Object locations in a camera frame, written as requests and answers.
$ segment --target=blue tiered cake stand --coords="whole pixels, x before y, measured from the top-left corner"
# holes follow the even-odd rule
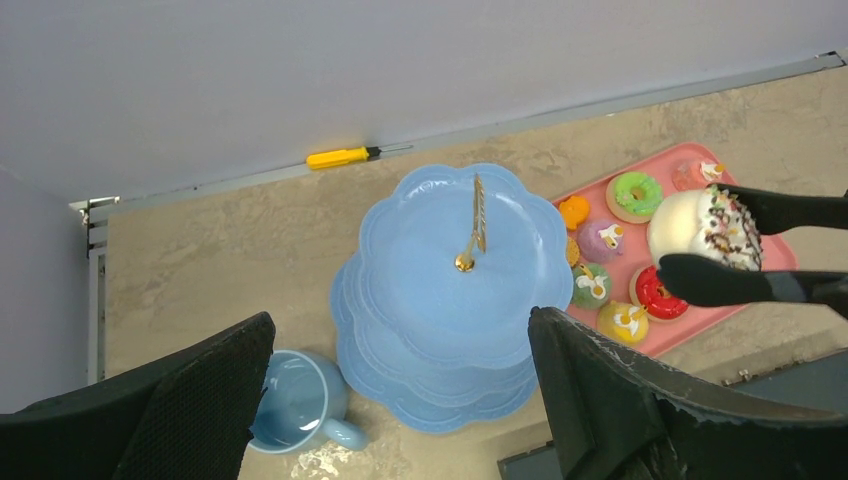
[[[485,244],[460,268],[475,211]],[[410,173],[365,216],[333,283],[345,380],[428,433],[515,412],[536,388],[530,309],[571,300],[566,240],[559,212],[503,167]]]

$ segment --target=toy donut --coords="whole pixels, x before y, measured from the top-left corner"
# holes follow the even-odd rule
[[[619,343],[634,347],[648,335],[648,315],[642,307],[612,301],[598,312],[598,331]]]
[[[577,265],[571,269],[571,274],[574,276],[572,305],[594,310],[607,303],[612,293],[612,279],[604,267],[597,263]]]
[[[568,243],[565,245],[565,260],[568,261],[569,267],[577,265],[580,261],[580,247],[571,237],[568,237]]]
[[[633,275],[630,281],[630,300],[645,307],[648,318],[655,322],[670,322],[689,309],[689,304],[672,296],[657,276],[657,267],[647,266]]]
[[[679,191],[706,188],[711,183],[721,181],[724,165],[720,163],[690,160],[683,162],[671,174],[671,183]]]
[[[654,265],[670,253],[692,253],[740,270],[763,268],[763,245],[751,212],[710,185],[666,198],[648,225]]]
[[[577,245],[583,258],[606,263],[624,254],[624,229],[610,220],[592,220],[577,231]]]
[[[607,185],[607,206],[628,223],[648,223],[663,200],[662,186],[642,172],[626,172]]]
[[[589,201],[579,195],[572,195],[559,204],[559,213],[565,221],[565,228],[573,232],[589,218]]]

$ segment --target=blue mug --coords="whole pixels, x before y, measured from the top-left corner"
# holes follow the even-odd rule
[[[320,355],[275,350],[265,373],[265,390],[253,426],[254,450],[294,453],[320,447],[328,439],[362,450],[368,437],[344,421],[347,386],[339,367]]]

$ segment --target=purple donut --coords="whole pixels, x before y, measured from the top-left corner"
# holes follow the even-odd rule
[[[589,262],[606,263],[622,255],[624,229],[610,220],[592,220],[577,230],[580,254]]]

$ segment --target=countertop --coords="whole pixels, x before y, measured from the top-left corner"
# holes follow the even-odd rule
[[[848,68],[313,173],[109,220],[106,368],[113,376],[268,311],[277,348],[335,357],[327,296],[365,212],[421,165],[503,165],[555,198],[675,144],[711,150],[743,185],[842,195],[848,188]],[[784,238],[805,269],[848,270],[845,235]],[[718,382],[848,346],[848,323],[816,306],[755,305],[661,360]],[[430,436],[354,395],[373,439],[301,455],[248,449],[245,479],[497,479],[496,461],[550,439],[541,397],[498,422]]]

